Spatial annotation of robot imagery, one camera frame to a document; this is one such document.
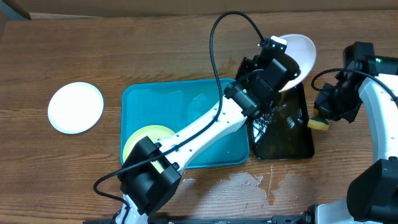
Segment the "yellow plate with sauce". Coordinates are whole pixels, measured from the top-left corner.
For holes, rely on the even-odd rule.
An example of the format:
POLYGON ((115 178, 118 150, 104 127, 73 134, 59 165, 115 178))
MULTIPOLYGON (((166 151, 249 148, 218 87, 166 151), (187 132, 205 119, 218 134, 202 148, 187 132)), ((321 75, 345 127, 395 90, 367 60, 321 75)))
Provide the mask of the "yellow plate with sauce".
POLYGON ((133 164, 147 160, 147 156, 140 157, 138 150, 134 149, 136 144, 142 138, 148 137, 153 143, 156 143, 158 140, 169 137, 173 134, 175 134, 174 131, 161 125, 149 125, 138 129, 128 138, 124 145, 122 155, 123 164, 127 165, 126 161, 130 155, 133 155, 133 158, 137 159, 137 161, 134 161, 133 164))

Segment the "yellow green scrub sponge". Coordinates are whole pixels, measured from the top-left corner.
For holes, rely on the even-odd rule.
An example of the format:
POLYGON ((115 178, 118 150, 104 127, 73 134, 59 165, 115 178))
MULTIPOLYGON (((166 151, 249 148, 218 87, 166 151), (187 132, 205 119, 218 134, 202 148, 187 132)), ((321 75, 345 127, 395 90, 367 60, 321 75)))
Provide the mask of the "yellow green scrub sponge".
POLYGON ((308 120, 307 126, 311 129, 316 129, 320 131, 327 131, 329 124, 325 118, 319 115, 317 109, 313 109, 313 117, 308 120))

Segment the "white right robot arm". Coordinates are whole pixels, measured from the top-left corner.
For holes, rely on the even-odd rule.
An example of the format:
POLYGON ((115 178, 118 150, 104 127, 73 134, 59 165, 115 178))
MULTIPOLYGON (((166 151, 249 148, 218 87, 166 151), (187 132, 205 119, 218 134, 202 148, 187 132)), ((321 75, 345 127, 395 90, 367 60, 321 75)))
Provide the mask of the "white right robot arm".
POLYGON ((329 120, 352 121, 365 107, 373 163, 349 185, 346 197, 316 205, 307 223, 397 223, 397 59, 366 56, 336 68, 336 85, 318 88, 315 117, 308 125, 324 129, 329 120))

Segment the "white plate with sauce streak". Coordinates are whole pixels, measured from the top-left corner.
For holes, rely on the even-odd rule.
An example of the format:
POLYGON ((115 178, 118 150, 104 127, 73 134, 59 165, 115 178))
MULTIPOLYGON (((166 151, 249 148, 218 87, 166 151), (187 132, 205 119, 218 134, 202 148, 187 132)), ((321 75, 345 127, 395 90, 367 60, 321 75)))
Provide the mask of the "white plate with sauce streak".
POLYGON ((287 41, 285 53, 293 58, 299 65, 300 74, 289 82, 279 91, 287 91, 300 84, 312 71, 317 57, 317 50, 313 41, 302 34, 285 34, 280 36, 287 41))

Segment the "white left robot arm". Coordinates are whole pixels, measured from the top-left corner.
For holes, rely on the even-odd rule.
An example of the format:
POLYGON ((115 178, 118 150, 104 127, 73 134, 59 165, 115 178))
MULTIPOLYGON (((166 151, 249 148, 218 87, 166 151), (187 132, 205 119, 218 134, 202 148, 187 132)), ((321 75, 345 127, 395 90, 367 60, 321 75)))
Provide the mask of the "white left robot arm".
POLYGON ((192 160, 270 105, 300 73, 287 46, 283 38, 267 39, 259 55, 242 62, 239 77, 211 110, 171 136, 156 141, 144 136, 132 145, 118 174, 124 205, 116 223, 146 223, 173 197, 192 160))

